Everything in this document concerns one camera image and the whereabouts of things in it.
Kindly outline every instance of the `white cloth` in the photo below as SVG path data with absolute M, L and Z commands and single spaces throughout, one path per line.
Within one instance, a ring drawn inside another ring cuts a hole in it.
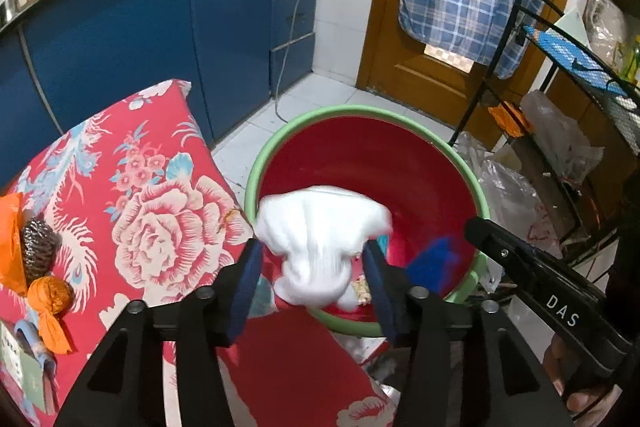
M 309 187 L 265 196 L 255 235 L 274 255 L 284 256 L 282 277 L 273 289 L 294 305 L 337 303 L 353 311 L 351 258 L 368 239 L 389 233 L 391 214 L 382 204 L 350 190 Z

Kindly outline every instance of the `green basin rim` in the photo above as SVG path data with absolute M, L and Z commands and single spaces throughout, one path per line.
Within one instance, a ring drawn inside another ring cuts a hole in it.
M 482 188 L 478 180 L 474 176 L 471 169 L 465 164 L 464 160 L 440 137 L 436 136 L 426 127 L 421 126 L 415 121 L 401 116 L 386 109 L 371 107 L 369 105 L 333 105 L 330 107 L 322 107 L 302 114 L 294 118 L 289 123 L 281 127 L 262 147 L 255 159 L 249 174 L 244 194 L 244 212 L 250 223 L 255 223 L 257 212 L 257 195 L 262 173 L 265 172 L 273 155 L 278 151 L 281 144 L 284 144 L 289 137 L 316 123 L 334 116 L 368 116 L 379 120 L 388 121 L 390 123 L 400 124 L 407 130 L 410 130 L 427 140 L 433 146 L 437 147 L 453 165 L 456 167 L 460 175 L 464 178 L 466 185 L 471 190 L 472 197 L 476 204 L 478 216 L 488 219 L 489 206 L 486 202 Z M 476 255 L 466 277 L 458 284 L 458 286 L 446 297 L 450 302 L 463 302 L 471 293 L 480 280 L 482 274 L 486 270 L 486 257 L 480 251 L 476 251 Z M 352 321 L 341 317 L 336 317 L 319 309 L 308 309 L 309 313 L 324 323 L 330 330 L 345 335 L 355 335 L 358 337 L 382 337 L 382 330 L 378 323 Z

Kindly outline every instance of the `wooden door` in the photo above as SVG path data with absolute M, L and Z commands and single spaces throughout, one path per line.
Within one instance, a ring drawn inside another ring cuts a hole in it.
M 553 0 L 564 7 L 566 0 Z M 433 118 L 456 126 L 486 71 L 474 64 L 469 73 L 424 54 L 424 44 L 411 38 L 398 23 L 399 0 L 373 0 L 358 84 L 424 111 Z M 503 97 L 519 102 L 543 62 L 533 46 L 516 73 L 497 84 Z M 479 107 L 466 129 L 491 146 L 500 130 L 488 112 Z

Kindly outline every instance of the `blue sponge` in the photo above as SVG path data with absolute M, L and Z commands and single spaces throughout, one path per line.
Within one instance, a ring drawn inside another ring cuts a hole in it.
M 378 244 L 378 246 L 380 247 L 380 250 L 382 250 L 383 255 L 385 256 L 386 259 L 386 252 L 389 249 L 389 236 L 388 235 L 381 235 L 379 238 L 376 239 L 376 242 Z
M 457 265 L 458 255 L 451 250 L 451 238 L 443 237 L 417 255 L 406 267 L 406 273 L 411 284 L 441 294 L 449 286 Z

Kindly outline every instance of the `drawer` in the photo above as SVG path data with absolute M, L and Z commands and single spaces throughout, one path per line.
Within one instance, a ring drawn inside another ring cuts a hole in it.
M 289 42 L 291 31 L 291 20 L 293 9 L 296 7 L 296 0 L 273 0 L 271 1 L 271 48 L 277 48 Z M 296 13 L 296 23 L 293 27 L 293 37 L 295 40 L 302 35 L 307 35 L 314 30 L 314 18 L 316 16 L 316 0 L 300 0 L 298 12 Z
M 287 64 L 284 68 L 280 89 L 282 93 L 287 87 L 299 80 L 305 74 L 311 72 L 311 66 L 314 61 L 314 46 L 316 44 L 316 34 L 312 33 L 304 39 L 300 39 L 289 46 L 289 55 L 287 55 Z M 271 52 L 270 56 L 270 86 L 271 96 L 276 93 L 276 84 L 282 67 L 286 48 L 282 48 L 276 52 Z

